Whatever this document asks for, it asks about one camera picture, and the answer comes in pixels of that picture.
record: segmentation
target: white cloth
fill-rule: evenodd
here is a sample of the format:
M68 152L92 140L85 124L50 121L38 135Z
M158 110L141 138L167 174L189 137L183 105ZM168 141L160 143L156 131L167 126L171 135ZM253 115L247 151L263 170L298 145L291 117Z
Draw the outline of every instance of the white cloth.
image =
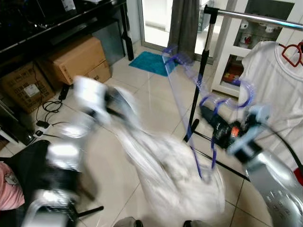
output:
M254 85L254 103L270 105L268 124L290 143L303 161L303 66L296 68L282 56L283 47L272 41L258 43L242 60L244 72L240 79ZM299 54L292 57L296 62ZM247 93L240 87L239 103L246 100ZM269 132L262 133L257 140L285 162L292 170L297 165L282 141Z

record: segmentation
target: clothes hanger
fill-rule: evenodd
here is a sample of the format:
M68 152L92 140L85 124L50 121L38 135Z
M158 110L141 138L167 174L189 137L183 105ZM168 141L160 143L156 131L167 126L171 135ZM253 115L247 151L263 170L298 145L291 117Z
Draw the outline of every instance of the clothes hanger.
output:
M282 44L279 44L280 46L282 46L284 48L283 52L282 52L282 56L294 67L297 67L299 64L301 64L303 66L303 61L302 61L302 46L303 46L303 42L300 42L298 45L295 44L290 44L288 46L284 46ZM287 51L288 48L290 47L295 47L297 48L298 52L299 52L299 59L297 61L296 64L294 64L286 55L285 52Z

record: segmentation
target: tile floor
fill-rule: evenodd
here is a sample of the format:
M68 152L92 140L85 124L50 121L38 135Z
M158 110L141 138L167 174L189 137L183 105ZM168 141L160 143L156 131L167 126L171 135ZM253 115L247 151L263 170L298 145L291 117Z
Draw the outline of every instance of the tile floor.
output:
M142 51L151 51L141 46L135 46L135 55ZM106 84L123 87L131 92L138 101L142 123L149 131L161 131L172 134L180 140L185 130L181 117L174 102L167 78L155 75L137 68L129 67L127 58L116 62L112 67L112 78ZM199 62L193 68L198 70ZM207 65L204 76L207 85L212 81L214 69ZM178 76L182 82L181 94L184 108L182 119L188 118L194 86L182 75ZM69 92L60 112L50 118L50 123L68 121L70 116L78 111L77 103ZM43 119L45 113L39 110L38 119ZM58 125L52 127L47 133L58 133ZM203 121L198 131L211 135L211 128ZM58 138L44 137L51 142ZM209 141L194 136L196 148L209 153ZM22 148L9 143L0 151L0 156L10 157ZM219 150L218 159L237 171L242 171L240 164L232 157L228 157ZM123 148L109 127L98 127L86 149L86 170L83 174L85 187L96 195L91 202L85 196L81 197L78 205L79 211L88 210L99 205L105 209L101 212L81 218L78 227L111 227L124 217L134 216L141 219L145 227L161 227L150 210L141 189L135 168L127 161ZM225 212L218 215L211 226L214 227L269 227L271 219L266 210L265 203L250 182L243 180L229 170L218 166L226 184Z

